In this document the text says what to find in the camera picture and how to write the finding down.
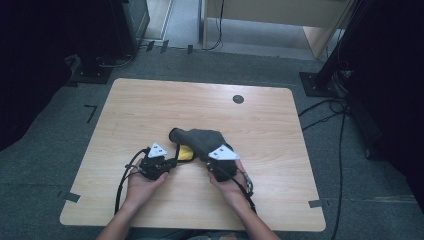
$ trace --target metal stand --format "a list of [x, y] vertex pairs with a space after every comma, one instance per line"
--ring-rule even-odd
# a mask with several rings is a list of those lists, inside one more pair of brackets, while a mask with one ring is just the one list
[[338, 97], [333, 87], [323, 86], [318, 87], [315, 83], [315, 79], [318, 73], [299, 72], [300, 80], [303, 84], [303, 89], [308, 97], [327, 97], [335, 98]]

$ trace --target yellow object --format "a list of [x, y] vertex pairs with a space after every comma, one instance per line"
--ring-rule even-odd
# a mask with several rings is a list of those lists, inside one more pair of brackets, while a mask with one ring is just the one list
[[175, 158], [178, 161], [191, 161], [196, 158], [191, 148], [186, 145], [178, 145]]

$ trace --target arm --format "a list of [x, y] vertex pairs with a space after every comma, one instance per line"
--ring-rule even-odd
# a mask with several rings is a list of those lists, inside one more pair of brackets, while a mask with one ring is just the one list
[[150, 181], [141, 174], [133, 174], [128, 177], [127, 196], [124, 203], [96, 239], [125, 239], [132, 220], [167, 176], [168, 173], [164, 173], [156, 181]]
[[[217, 182], [212, 173], [209, 172], [208, 174], [211, 183], [221, 191], [222, 196], [240, 218], [251, 239], [280, 239], [262, 219], [252, 211], [243, 193], [233, 181]], [[246, 180], [240, 172], [237, 172], [234, 178], [240, 184], [246, 186]]]

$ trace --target wrist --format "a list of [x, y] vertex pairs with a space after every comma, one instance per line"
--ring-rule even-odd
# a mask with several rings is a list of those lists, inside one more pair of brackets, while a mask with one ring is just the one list
[[133, 202], [125, 200], [121, 206], [121, 209], [125, 209], [127, 212], [138, 212], [140, 210], [142, 204], [140, 202]]

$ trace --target hand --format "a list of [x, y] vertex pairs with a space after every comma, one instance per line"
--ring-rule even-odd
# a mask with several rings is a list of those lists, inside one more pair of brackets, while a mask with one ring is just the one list
[[[243, 165], [241, 165], [241, 162], [239, 160], [236, 161], [236, 165], [239, 170], [234, 176], [234, 179], [246, 189], [246, 179], [244, 178], [241, 172], [244, 172]], [[211, 172], [208, 172], [208, 175], [210, 182], [221, 191], [224, 199], [231, 207], [235, 208], [237, 205], [247, 204], [245, 196], [233, 180], [230, 179], [225, 182], [218, 182]]]
[[[136, 165], [140, 166], [140, 163], [141, 159], [138, 160]], [[136, 211], [152, 197], [156, 189], [165, 182], [168, 176], [168, 173], [165, 172], [156, 181], [152, 181], [137, 173], [135, 168], [130, 171], [130, 174], [124, 205], [135, 208]]]

